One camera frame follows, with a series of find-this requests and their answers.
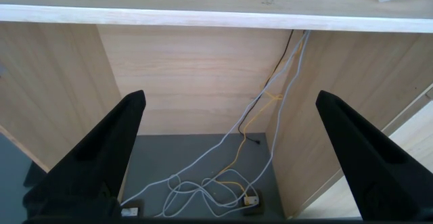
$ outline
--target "black cable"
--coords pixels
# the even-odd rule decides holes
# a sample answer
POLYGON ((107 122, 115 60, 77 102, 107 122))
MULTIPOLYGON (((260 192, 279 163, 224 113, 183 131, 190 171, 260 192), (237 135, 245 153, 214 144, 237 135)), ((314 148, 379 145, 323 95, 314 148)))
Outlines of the black cable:
MULTIPOLYGON (((279 61, 278 61, 277 65, 275 66, 275 68, 273 69, 273 71, 272 71, 272 73, 271 73, 269 79, 266 81, 266 83, 265 83, 265 87, 266 87, 266 85, 268 85, 269 81, 270 81, 271 78, 272 78, 272 75, 275 73, 275 71, 277 70, 278 66, 279 66, 279 65, 281 64, 281 62, 283 61, 284 56, 285 56, 286 53, 287 53, 287 49, 288 49, 288 47, 289 47, 290 40, 292 39, 292 35, 293 35, 293 30, 292 30, 291 33, 290 33, 290 36, 289 36, 289 39, 288 39, 288 41, 287 41, 286 48, 284 49, 283 55, 282 55, 281 58, 279 59, 279 61)), ((257 98, 257 100, 254 102, 254 104, 252 104, 252 107, 248 110, 248 112, 245 114, 245 117, 242 119, 241 123, 237 126, 237 130, 239 131, 239 133, 240 133, 242 136, 244 136, 244 134, 241 132, 241 126, 242 126, 242 123, 244 123, 246 117, 249 115, 249 113, 252 111, 252 109, 256 106, 257 102, 259 101, 259 99, 260 99, 261 97, 262 97, 262 96, 259 96, 259 97, 257 98)), ((250 141, 253 141, 253 142, 256 142, 256 143, 260 143, 260 140, 251 139, 251 138, 248 137, 248 136, 246 136, 246 139, 249 139, 250 141)))

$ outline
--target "yellow cable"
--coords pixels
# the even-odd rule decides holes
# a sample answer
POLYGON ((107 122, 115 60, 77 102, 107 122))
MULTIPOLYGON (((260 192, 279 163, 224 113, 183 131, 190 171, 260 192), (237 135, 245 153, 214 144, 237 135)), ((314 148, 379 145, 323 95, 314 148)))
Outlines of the yellow cable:
MULTIPOLYGON (((299 48, 298 48, 298 51, 296 51, 295 55, 301 51, 303 45, 304 45, 304 41, 301 41, 301 44, 300 44, 300 46, 299 46, 299 48)), ((273 74, 270 74, 270 75, 268 76, 267 80, 270 79, 270 78, 272 77, 272 75, 273 75, 273 74)), ((240 153, 240 150, 242 149, 242 146, 244 145, 244 143, 245 143, 245 141, 246 141, 246 134, 245 134, 245 131, 246 131, 246 129, 248 128, 248 126, 250 125, 250 123, 253 122, 254 120, 256 120, 257 116, 258 116, 258 115, 259 115, 263 110, 265 110, 269 105, 271 105, 271 103, 272 103, 274 100, 281 100, 281 99, 283 99, 283 95, 282 95, 282 94, 279 94, 279 95, 277 95, 277 96, 274 96, 274 95, 272 95, 271 93, 269 93, 268 91, 265 91, 265 94, 267 94, 267 95, 268 95, 272 100, 271 100, 270 102, 268 102, 265 106, 263 106, 263 107, 262 107, 262 108, 257 112, 257 114, 256 114, 253 118, 251 118, 251 120, 248 121, 248 123, 247 123, 246 126, 244 127, 244 140, 242 140, 241 144, 239 145, 239 148, 237 149, 237 153, 236 153, 235 160, 234 160, 232 163, 230 163, 228 166, 226 166, 223 170, 221 170, 219 173, 222 173, 223 171, 227 170, 230 166, 233 166, 233 164, 236 163, 236 161, 237 161, 237 157, 239 156, 239 153, 240 153)), ((237 182, 234 182, 234 181, 217 181, 217 182, 219 182, 219 183, 223 183, 223 184, 228 184, 228 183, 229 183, 229 184, 236 184, 236 185, 238 185, 238 186, 242 189, 243 192, 245 192, 244 187, 242 187, 242 185, 241 185, 240 183, 237 183, 237 182)))
POLYGON ((220 171, 219 173, 222 173, 223 171, 225 171, 225 170, 227 170, 228 168, 230 168, 230 166, 232 166, 233 164, 235 164, 235 162, 237 161, 237 157, 239 156, 239 152, 241 151, 242 146, 244 145, 244 143, 245 143, 245 141, 246 141, 246 134, 245 134, 246 129, 248 128, 248 126, 250 126, 251 122, 253 122, 254 120, 256 120, 257 116, 260 115, 260 113, 261 113, 264 109, 266 109, 268 106, 270 106, 271 103, 272 103, 273 101, 275 101, 275 100, 277 100, 277 99, 272 99, 271 101, 269 101, 269 102, 268 102, 265 106, 263 106, 263 107, 262 107, 262 108, 257 112, 257 114, 256 114, 253 118, 251 118, 251 120, 246 124, 246 126, 244 127, 244 140, 242 140, 241 145, 240 145, 239 148, 237 149, 237 154, 236 154, 235 160, 234 160, 232 163, 230 163, 230 165, 226 166, 226 167, 225 167, 222 171, 220 171))
POLYGON ((232 182, 232 181, 217 181, 217 182, 222 183, 222 184, 236 184, 242 189, 242 192, 245 192, 244 187, 242 187, 242 185, 240 183, 236 183, 236 182, 232 182))

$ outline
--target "wooden panel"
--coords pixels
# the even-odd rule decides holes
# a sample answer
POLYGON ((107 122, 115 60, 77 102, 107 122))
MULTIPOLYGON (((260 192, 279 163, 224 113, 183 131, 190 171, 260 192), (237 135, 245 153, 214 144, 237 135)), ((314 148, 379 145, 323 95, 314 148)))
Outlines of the wooden panel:
MULTIPOLYGON (((315 107, 319 91, 336 94, 383 129, 433 83, 432 42, 432 35, 419 34, 311 33, 300 76, 282 112, 273 160, 288 217, 313 202, 340 169, 315 107)), ((267 129, 269 143, 275 118, 276 112, 267 129)))
MULTIPOLYGON (((139 134, 228 132, 263 87, 290 35, 167 26, 99 26, 99 32, 120 93, 145 91, 139 134)), ((269 91, 279 93, 285 77, 269 91)), ((264 96, 256 108, 268 101, 264 96)), ((264 111, 248 131, 265 132, 272 111, 264 111)))
POLYGON ((433 0, 0 0, 2 20, 433 32, 433 0))
POLYGON ((94 25, 0 23, 0 125, 46 171, 120 100, 94 25))
MULTIPOLYGON (((429 102, 390 138, 414 159, 433 171, 433 102, 429 102)), ((345 177, 306 208, 299 218, 360 217, 345 177)))

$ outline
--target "desk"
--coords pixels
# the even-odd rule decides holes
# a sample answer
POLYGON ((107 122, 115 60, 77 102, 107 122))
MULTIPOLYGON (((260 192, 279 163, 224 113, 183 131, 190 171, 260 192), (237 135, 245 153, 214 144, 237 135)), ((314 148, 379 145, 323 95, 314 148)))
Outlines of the desk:
MULTIPOLYGON (((314 106, 319 90, 389 135, 421 108, 433 83, 432 3, 0 0, 0 129, 48 171, 123 95, 143 89, 139 134, 226 133, 261 90, 290 31, 288 53, 301 30, 314 30, 273 160, 291 217, 341 177, 314 106)), ((296 68, 269 91, 280 93, 296 68)), ((274 109, 249 129, 266 132, 268 142, 274 109)))

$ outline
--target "gray floor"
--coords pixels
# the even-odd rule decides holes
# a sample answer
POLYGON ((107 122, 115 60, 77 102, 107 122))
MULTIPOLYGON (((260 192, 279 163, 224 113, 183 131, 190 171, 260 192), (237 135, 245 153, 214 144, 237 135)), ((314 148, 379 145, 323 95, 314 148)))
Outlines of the gray floor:
POLYGON ((22 197, 28 191, 22 184, 32 161, 2 134, 0 152, 0 222, 21 223, 27 217, 22 197))
MULTIPOLYGON (((242 148, 240 157, 234 165, 247 180, 252 181, 262 171, 269 159, 269 151, 265 134, 251 134, 251 137, 262 141, 260 145, 247 141, 242 148)), ((124 191, 124 199, 139 192, 148 183, 159 181, 183 169, 193 162, 208 148, 217 144, 222 135, 165 135, 165 136, 139 136, 135 143, 127 176, 127 184, 124 191)), ((221 169, 227 166, 235 157, 237 148, 241 142, 241 135, 229 135, 226 141, 216 150, 209 153, 188 171, 181 174, 182 180, 201 181, 205 177, 215 176, 221 169)), ((264 175, 254 184, 261 190, 265 199, 265 215, 255 217, 243 217, 240 212, 233 212, 223 217, 226 219, 254 220, 284 220, 283 210, 272 164, 264 175)), ((241 181, 235 175, 221 177, 226 181, 241 181)), ((241 192, 236 185, 230 186, 236 193, 241 192)), ((208 190, 220 201, 231 199, 231 194, 221 186, 211 185, 208 190)), ((153 216, 162 210, 164 201, 169 193, 166 183, 152 186, 137 199, 142 199, 145 205, 145 216, 153 216)), ((186 201, 187 196, 181 196, 173 202, 168 214, 176 212, 186 201)), ((227 211, 226 208, 218 209, 212 206, 217 214, 227 211)), ((205 205, 202 195, 196 194, 187 208, 177 217, 180 218, 214 218, 205 205)))

